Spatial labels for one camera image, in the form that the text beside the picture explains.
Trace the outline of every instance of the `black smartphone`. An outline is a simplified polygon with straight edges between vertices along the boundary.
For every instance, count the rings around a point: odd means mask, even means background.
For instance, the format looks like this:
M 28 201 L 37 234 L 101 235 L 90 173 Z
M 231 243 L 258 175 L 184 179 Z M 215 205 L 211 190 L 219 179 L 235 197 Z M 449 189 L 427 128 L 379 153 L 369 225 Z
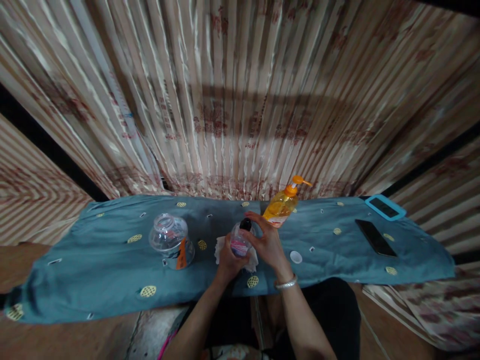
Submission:
M 389 243 L 382 234 L 379 233 L 375 225 L 370 221 L 355 219 L 355 222 L 360 227 L 361 232 L 365 235 L 371 247 L 377 254 L 397 258 L 397 254 L 390 247 Z

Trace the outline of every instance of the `clear plastic bottle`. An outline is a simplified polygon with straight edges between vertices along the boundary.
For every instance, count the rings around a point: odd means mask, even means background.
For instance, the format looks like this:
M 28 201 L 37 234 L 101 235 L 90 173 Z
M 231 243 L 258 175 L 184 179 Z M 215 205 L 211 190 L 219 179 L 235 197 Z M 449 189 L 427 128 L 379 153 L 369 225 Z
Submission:
M 190 265 L 195 256 L 195 248 L 188 233 L 184 219 L 163 213 L 153 221 L 149 242 L 152 248 L 163 255 L 164 265 L 180 270 Z
M 250 231 L 255 236 L 255 229 L 252 227 L 252 221 L 246 217 L 241 222 L 237 222 L 230 233 L 231 252 L 238 258 L 247 255 L 252 244 L 246 238 L 239 234 L 239 230 L 244 229 Z
M 292 182 L 292 184 L 288 185 L 283 191 L 277 193 L 270 200 L 270 204 L 263 213 L 263 217 L 277 229 L 284 224 L 285 220 L 288 219 L 299 203 L 299 198 L 297 197 L 297 185 L 303 183 L 312 186 L 311 183 L 305 181 L 298 175 L 293 177 Z

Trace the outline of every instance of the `empty water bottle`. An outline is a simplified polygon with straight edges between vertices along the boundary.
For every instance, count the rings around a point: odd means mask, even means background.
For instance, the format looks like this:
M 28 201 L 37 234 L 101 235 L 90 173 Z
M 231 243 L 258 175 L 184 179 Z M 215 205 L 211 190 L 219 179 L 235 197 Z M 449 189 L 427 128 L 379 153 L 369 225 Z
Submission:
M 184 219 L 168 213 L 158 215 L 150 231 L 150 245 L 163 255 L 163 264 L 174 270 L 186 268 L 195 256 Z
M 252 244 L 246 238 L 239 234 L 239 230 L 244 229 L 255 236 L 255 229 L 252 227 L 252 221 L 246 217 L 241 222 L 237 222 L 230 233 L 230 248 L 231 252 L 238 258 L 243 258 L 247 255 Z

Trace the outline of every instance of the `teal cloth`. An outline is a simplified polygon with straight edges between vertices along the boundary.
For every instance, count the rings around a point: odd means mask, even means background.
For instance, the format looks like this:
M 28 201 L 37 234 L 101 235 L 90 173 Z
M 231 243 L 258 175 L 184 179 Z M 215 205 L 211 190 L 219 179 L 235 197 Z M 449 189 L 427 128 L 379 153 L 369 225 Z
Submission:
M 178 207 L 182 202 L 186 206 Z M 230 232 L 245 211 L 260 213 L 260 202 L 249 201 L 245 207 L 242 203 L 147 195 L 92 202 L 69 233 L 34 263 L 26 283 L 12 290 L 5 310 L 21 304 L 23 315 L 18 321 L 51 324 L 90 321 L 196 300 L 215 276 L 217 237 Z M 180 216 L 188 225 L 195 258 L 185 269 L 164 267 L 162 255 L 150 247 L 149 233 L 160 213 Z M 355 219 L 371 221 L 381 234 L 390 235 L 394 241 L 388 242 L 398 258 L 376 254 Z M 341 233 L 335 234 L 335 228 Z M 300 201 L 297 212 L 279 233 L 288 259 L 293 250 L 302 255 L 302 263 L 292 263 L 302 287 L 330 277 L 396 285 L 454 276 L 452 257 L 413 221 L 386 221 L 356 197 Z M 128 243 L 136 235 L 141 239 Z M 199 240 L 206 242 L 206 250 L 198 247 Z M 394 268 L 396 274 L 388 273 L 387 267 Z M 259 278 L 256 287 L 247 287 L 252 274 L 244 271 L 232 295 L 276 292 L 274 273 L 261 259 L 253 275 Z M 148 286 L 156 287 L 155 294 L 142 297 L 141 290 Z

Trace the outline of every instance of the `wrist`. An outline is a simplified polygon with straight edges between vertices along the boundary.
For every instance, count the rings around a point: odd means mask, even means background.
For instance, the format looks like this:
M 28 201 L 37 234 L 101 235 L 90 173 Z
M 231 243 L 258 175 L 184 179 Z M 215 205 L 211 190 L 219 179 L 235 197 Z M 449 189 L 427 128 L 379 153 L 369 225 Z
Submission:
M 273 270 L 275 271 L 276 279 L 279 284 L 288 283 L 294 278 L 294 272 L 287 259 L 285 259 L 282 264 L 280 264 Z

